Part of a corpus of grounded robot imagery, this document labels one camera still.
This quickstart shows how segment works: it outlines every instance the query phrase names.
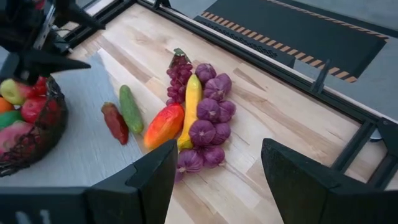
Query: green apple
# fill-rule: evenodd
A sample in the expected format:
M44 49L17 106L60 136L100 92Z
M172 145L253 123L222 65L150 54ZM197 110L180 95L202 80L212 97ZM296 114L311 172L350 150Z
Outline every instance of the green apple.
M25 102L25 98L18 89L18 84L11 78L8 78L1 83L0 94L13 105L22 105Z

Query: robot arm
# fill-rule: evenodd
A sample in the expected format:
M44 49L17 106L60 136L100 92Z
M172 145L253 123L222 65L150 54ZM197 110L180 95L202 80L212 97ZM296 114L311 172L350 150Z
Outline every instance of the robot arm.
M10 52L0 71L0 81L13 78L34 85L39 75L90 68L90 65L54 55L57 33L54 25L76 22L104 29L75 0L3 0L0 1L0 45Z

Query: white surface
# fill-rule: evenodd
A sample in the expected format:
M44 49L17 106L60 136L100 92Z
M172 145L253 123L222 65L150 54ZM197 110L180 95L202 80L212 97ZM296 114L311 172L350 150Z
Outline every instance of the white surface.
M55 75L67 99L69 120L60 142L41 161L9 177L4 186L90 186L142 157L131 134L121 146L106 126L101 112L105 101L118 105L109 76L97 55L89 70Z

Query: bunch of purple grapes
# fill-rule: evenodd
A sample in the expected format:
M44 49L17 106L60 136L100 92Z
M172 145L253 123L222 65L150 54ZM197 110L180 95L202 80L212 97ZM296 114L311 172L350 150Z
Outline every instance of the bunch of purple grapes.
M187 62L184 55L173 58L171 67L166 71L172 79L171 86L167 88L167 96L170 99L167 100L166 105L185 102L185 90L187 90L187 83L192 75L192 68L193 66Z

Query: green cucumber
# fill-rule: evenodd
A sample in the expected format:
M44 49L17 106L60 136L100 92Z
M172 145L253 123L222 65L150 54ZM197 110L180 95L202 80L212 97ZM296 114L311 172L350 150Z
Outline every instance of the green cucumber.
M144 122L128 86L123 85L120 87L119 100L120 112L129 130L134 134L141 133L144 130Z
M21 112L17 110L0 114L0 130L14 124L16 121L23 121Z

